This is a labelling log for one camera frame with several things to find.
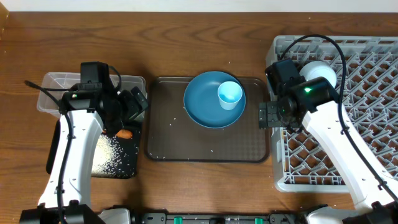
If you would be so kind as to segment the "light blue bowl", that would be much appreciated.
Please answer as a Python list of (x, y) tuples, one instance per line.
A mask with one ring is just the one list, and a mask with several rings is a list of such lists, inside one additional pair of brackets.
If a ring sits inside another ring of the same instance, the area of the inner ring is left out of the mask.
[(302, 67), (302, 69), (299, 71), (299, 74), (303, 76), (306, 81), (323, 77), (329, 81), (332, 87), (335, 87), (337, 84), (336, 73), (326, 62), (310, 62)]

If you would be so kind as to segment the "orange carrot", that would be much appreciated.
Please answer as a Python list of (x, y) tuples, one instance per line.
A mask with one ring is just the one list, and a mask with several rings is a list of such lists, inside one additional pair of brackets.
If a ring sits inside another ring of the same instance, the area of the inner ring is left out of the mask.
[(103, 130), (103, 134), (107, 135), (110, 138), (113, 138), (116, 136), (121, 139), (132, 139), (132, 137), (133, 137), (133, 133), (126, 129), (121, 129), (117, 133), (107, 132), (107, 130)]

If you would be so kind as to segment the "light blue plastic cup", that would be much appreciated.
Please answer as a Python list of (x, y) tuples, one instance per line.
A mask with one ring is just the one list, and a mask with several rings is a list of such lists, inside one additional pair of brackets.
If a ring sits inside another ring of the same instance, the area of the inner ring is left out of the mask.
[(237, 82), (223, 82), (217, 90), (220, 106), (224, 110), (232, 110), (243, 97), (243, 89)]

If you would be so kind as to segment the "pile of white rice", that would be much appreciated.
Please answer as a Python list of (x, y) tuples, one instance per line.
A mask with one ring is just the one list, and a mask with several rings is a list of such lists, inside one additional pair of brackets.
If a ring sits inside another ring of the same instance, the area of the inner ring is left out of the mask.
[(97, 142), (93, 158), (92, 177), (115, 177), (123, 158), (119, 138), (102, 134)]

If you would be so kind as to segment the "dark blue plate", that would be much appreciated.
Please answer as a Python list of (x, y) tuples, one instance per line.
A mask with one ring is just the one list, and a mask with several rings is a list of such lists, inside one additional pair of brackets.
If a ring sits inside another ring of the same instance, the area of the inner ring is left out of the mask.
[[(232, 110), (220, 106), (217, 95), (218, 87), (227, 81), (237, 82), (243, 89), (243, 97)], [(210, 71), (194, 77), (187, 85), (183, 105), (189, 117), (206, 128), (225, 128), (235, 123), (246, 107), (246, 94), (242, 84), (232, 75)]]

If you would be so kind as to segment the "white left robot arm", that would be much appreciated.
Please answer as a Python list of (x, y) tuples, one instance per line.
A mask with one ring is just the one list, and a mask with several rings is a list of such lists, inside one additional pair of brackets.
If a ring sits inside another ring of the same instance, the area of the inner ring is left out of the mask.
[(115, 136), (134, 121), (149, 103), (137, 87), (122, 90), (110, 78), (113, 67), (103, 62), (83, 62), (80, 82), (62, 90), (56, 99), (52, 88), (30, 81), (57, 105), (61, 117), (48, 160), (50, 178), (35, 209), (23, 210), (20, 223), (133, 223), (130, 209), (111, 207), (99, 214), (91, 209), (90, 179), (98, 139)]

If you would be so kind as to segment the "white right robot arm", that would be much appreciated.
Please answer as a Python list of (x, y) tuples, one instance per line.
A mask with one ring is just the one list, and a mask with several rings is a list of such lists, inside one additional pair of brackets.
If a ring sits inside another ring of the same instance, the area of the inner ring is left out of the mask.
[(306, 223), (397, 223), (397, 181), (357, 132), (338, 100), (335, 71), (314, 61), (299, 70), (291, 59), (266, 68), (275, 101), (259, 106), (259, 127), (305, 129), (323, 148), (349, 190), (355, 210), (321, 206)]

